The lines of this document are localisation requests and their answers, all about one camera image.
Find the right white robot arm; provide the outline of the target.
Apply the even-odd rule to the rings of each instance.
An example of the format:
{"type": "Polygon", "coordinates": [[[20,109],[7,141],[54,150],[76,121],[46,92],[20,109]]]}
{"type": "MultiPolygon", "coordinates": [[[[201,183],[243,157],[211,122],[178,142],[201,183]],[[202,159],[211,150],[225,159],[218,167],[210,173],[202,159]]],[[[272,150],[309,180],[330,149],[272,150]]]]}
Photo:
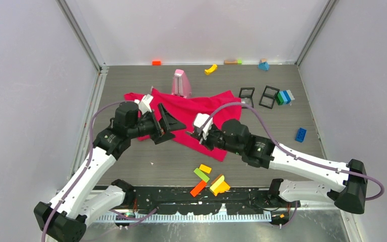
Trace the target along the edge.
{"type": "Polygon", "coordinates": [[[200,113],[192,126],[191,137],[208,150],[224,150],[239,155],[250,166],[282,170],[308,179],[272,180],[267,198],[274,207],[306,200],[333,203],[352,214],[365,212],[368,181],[364,163],[357,159],[345,163],[307,155],[252,134],[236,119],[227,120],[218,128],[207,114],[200,113]]]}

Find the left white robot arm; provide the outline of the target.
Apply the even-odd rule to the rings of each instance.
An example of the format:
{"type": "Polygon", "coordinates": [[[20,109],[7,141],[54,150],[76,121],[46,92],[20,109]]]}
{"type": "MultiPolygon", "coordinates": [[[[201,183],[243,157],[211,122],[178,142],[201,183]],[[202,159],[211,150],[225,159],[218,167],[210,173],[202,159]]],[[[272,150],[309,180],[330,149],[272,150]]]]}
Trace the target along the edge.
{"type": "Polygon", "coordinates": [[[91,200],[88,195],[104,173],[131,146],[131,140],[149,136],[154,144],[175,138],[175,131],[186,126],[158,104],[160,119],[145,101],[124,101],[117,104],[115,115],[107,128],[89,143],[85,161],[68,183],[48,203],[39,202],[34,215],[42,230],[41,241],[80,241],[87,227],[106,211],[134,204],[133,188],[117,180],[91,200]]]}

